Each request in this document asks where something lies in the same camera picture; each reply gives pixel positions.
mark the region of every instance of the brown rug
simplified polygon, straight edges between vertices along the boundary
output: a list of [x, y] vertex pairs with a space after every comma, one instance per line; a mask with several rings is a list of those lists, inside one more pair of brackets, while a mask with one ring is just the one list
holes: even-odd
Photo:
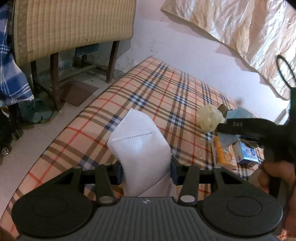
[[69, 82], [62, 88], [61, 100], [80, 106], [98, 88], [83, 82]]

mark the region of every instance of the human hand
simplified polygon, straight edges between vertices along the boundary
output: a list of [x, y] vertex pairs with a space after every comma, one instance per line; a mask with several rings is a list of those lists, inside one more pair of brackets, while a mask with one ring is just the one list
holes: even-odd
[[292, 237], [296, 237], [296, 187], [294, 187], [296, 176], [294, 165], [287, 161], [263, 162], [259, 168], [262, 170], [258, 176], [259, 188], [261, 190], [269, 192], [268, 174], [272, 177], [280, 177], [288, 183], [290, 191], [292, 191], [292, 197], [289, 200], [289, 210], [284, 223], [284, 229], [289, 231]]

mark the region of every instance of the black cable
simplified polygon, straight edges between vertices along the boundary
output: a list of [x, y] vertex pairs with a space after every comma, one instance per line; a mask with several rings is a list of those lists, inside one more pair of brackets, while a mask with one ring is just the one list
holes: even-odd
[[289, 83], [286, 81], [285, 77], [283, 76], [281, 70], [280, 70], [280, 67], [279, 67], [279, 59], [281, 59], [282, 61], [285, 62], [285, 64], [288, 66], [290, 72], [292, 73], [293, 75], [293, 79], [294, 79], [294, 82], [295, 82], [295, 85], [296, 85], [296, 78], [295, 78], [295, 75], [294, 75], [294, 72], [291, 68], [291, 66], [289, 65], [288, 61], [281, 55], [278, 55], [276, 56], [276, 66], [278, 68], [278, 72], [279, 72], [279, 75], [281, 76], [282, 80], [285, 82], [285, 84], [289, 87], [289, 89], [291, 89], [292, 87], [289, 85]]

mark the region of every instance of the wooden chair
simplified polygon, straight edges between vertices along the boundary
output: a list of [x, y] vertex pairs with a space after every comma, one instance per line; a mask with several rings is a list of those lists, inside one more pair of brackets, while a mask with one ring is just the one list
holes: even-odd
[[[13, 45], [18, 66], [31, 63], [34, 86], [44, 89], [61, 108], [60, 86], [91, 68], [106, 74], [111, 82], [120, 40], [133, 35], [136, 0], [16, 0]], [[109, 65], [103, 69], [82, 56], [82, 68], [58, 77], [59, 52], [113, 41]], [[51, 87], [38, 81], [36, 60], [50, 55]]]

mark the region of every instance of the crinkled foil sheet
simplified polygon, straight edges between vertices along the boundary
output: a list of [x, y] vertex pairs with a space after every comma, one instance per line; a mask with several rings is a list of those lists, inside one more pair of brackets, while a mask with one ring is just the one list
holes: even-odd
[[[166, 0], [161, 10], [185, 19], [236, 50], [284, 99], [288, 87], [276, 67], [283, 55], [296, 70], [296, 11], [283, 0]], [[286, 80], [295, 86], [288, 68]]]

